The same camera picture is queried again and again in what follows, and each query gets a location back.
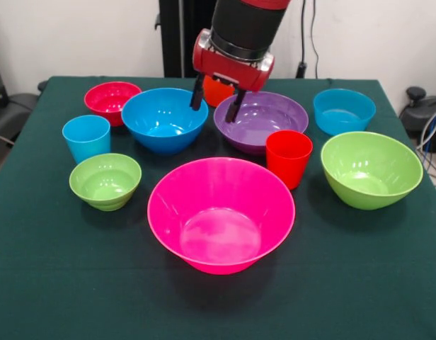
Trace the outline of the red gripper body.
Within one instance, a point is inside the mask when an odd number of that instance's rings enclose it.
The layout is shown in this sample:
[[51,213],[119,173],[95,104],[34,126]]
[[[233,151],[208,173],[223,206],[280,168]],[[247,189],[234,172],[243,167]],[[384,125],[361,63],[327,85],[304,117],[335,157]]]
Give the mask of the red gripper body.
[[202,90],[205,76],[230,83],[238,90],[260,91],[268,80],[275,63],[274,56],[266,52],[259,61],[233,59],[214,47],[209,29],[202,29],[193,48],[193,68],[198,72],[194,92]]

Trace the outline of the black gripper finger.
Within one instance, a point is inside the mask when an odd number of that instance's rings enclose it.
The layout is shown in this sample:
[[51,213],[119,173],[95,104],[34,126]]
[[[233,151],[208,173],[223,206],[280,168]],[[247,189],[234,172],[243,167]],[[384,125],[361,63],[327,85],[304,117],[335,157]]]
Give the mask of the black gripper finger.
[[236,98],[228,107],[228,111],[226,113],[225,121],[227,123],[234,123],[236,120],[236,116],[240,110],[241,104],[246,95],[246,91],[244,89],[239,89],[236,95]]
[[205,75],[199,73],[195,80],[195,84],[193,87],[193,94],[190,100],[190,107],[194,111],[198,111],[200,109],[202,99],[203,99],[203,82],[205,79]]

